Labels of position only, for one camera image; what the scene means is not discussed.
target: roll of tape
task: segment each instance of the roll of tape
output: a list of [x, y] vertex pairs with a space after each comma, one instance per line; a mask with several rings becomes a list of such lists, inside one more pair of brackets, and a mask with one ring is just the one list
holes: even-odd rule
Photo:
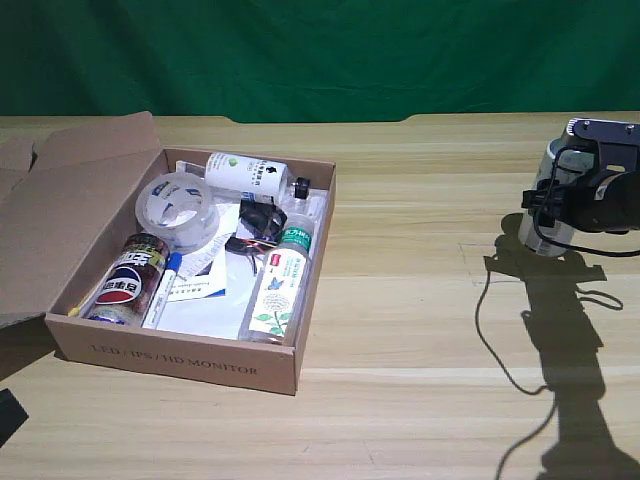
[[150, 182], [138, 195], [136, 217], [145, 231], [182, 254], [203, 247], [218, 228], [211, 187], [192, 173], [168, 173]]

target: blue marker cap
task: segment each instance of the blue marker cap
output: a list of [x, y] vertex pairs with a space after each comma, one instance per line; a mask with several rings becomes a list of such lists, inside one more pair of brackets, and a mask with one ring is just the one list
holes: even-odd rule
[[177, 272], [180, 269], [180, 265], [182, 265], [182, 254], [177, 252], [172, 253], [169, 256], [169, 261], [167, 262], [167, 270]]

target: wooden table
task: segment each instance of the wooden table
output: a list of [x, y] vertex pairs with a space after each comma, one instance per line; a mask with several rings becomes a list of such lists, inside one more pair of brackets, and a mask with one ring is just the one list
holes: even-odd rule
[[[583, 115], [640, 122], [638, 112]], [[0, 386], [30, 415], [0, 450], [0, 477], [640, 478], [640, 261], [543, 261], [514, 241], [521, 192], [572, 116], [319, 125], [158, 118], [165, 145], [337, 162], [300, 391], [145, 376], [52, 353], [37, 359], [53, 345], [42, 325], [26, 325], [0, 336], [3, 377], [12, 373]], [[0, 140], [89, 120], [0, 118]], [[575, 241], [640, 246], [636, 234]], [[487, 268], [482, 332], [519, 385], [546, 381], [555, 393], [517, 391], [481, 342], [474, 313]], [[630, 476], [607, 476], [621, 466]]]

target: green screen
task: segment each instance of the green screen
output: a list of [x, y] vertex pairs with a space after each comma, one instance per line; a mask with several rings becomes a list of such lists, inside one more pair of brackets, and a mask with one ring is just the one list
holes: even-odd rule
[[4, 0], [0, 115], [638, 110], [640, 1]]

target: marker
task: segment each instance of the marker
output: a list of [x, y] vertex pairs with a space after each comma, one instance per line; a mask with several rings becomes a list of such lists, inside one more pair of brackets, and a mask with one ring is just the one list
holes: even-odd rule
[[176, 275], [178, 274], [178, 269], [181, 264], [182, 254], [172, 253], [169, 257], [169, 261], [167, 262], [167, 268], [164, 271], [164, 275], [162, 275], [162, 280], [160, 280], [160, 284], [156, 290], [156, 294], [153, 296], [151, 305], [149, 305], [149, 310], [147, 310], [147, 314], [144, 317], [142, 328], [155, 329], [158, 327], [158, 320], [160, 320], [162, 311], [167, 304], [169, 293], [173, 286], [173, 281], [176, 279]]

